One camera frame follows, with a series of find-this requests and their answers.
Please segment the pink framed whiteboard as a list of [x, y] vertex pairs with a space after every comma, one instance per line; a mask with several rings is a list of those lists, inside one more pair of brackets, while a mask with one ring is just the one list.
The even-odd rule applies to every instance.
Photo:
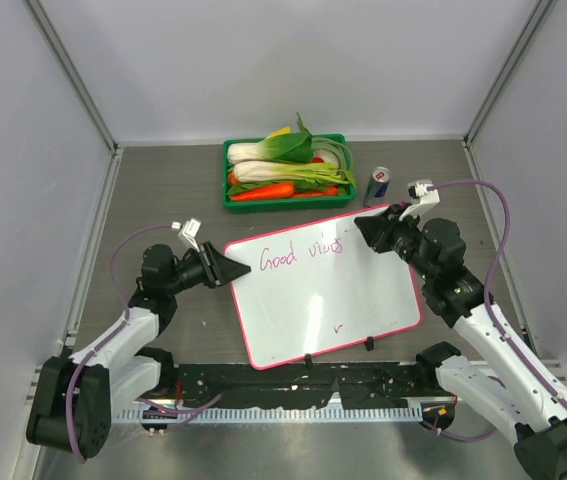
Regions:
[[416, 328], [414, 273], [377, 254], [356, 227], [364, 209], [227, 244], [251, 267], [230, 285], [250, 365], [267, 370]]

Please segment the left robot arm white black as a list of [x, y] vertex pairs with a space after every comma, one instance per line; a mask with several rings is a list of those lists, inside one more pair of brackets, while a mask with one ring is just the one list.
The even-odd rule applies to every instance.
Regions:
[[211, 243], [176, 257], [165, 244], [143, 253], [133, 295], [119, 319], [88, 346], [42, 366], [26, 427], [32, 445], [85, 461], [104, 446], [116, 415], [142, 394], [168, 397], [176, 385], [166, 368], [169, 355], [142, 354], [170, 324], [177, 294], [196, 287], [224, 286], [250, 273], [250, 266], [220, 253]]

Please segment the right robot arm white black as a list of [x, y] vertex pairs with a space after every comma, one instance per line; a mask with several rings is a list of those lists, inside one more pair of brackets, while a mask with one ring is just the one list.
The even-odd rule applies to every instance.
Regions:
[[532, 479], [567, 478], [567, 387], [517, 335], [483, 283], [465, 265], [456, 223], [422, 223], [390, 206], [354, 223], [374, 252], [393, 252], [424, 281], [430, 310], [469, 342], [496, 377], [474, 369], [458, 349], [440, 342], [418, 357], [420, 391], [445, 390], [467, 402], [513, 446]]

